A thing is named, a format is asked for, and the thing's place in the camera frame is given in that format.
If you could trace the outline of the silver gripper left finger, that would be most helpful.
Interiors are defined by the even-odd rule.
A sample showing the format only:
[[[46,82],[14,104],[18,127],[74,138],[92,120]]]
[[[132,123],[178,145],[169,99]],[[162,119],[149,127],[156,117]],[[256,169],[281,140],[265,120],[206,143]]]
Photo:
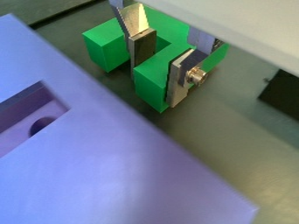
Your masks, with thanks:
[[[134,0],[108,0],[116,20],[125,35],[125,46],[134,69],[153,55],[156,30],[149,27],[145,8]]]

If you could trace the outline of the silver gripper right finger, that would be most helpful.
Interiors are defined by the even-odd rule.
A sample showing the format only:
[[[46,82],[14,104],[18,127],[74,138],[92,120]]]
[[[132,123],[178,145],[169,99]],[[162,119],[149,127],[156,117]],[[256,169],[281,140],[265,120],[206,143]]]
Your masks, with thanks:
[[[194,46],[186,49],[169,63],[165,102],[173,108],[186,97],[190,84],[198,86],[206,79],[201,69],[202,61],[210,56],[222,42],[206,32],[189,28],[186,42]]]

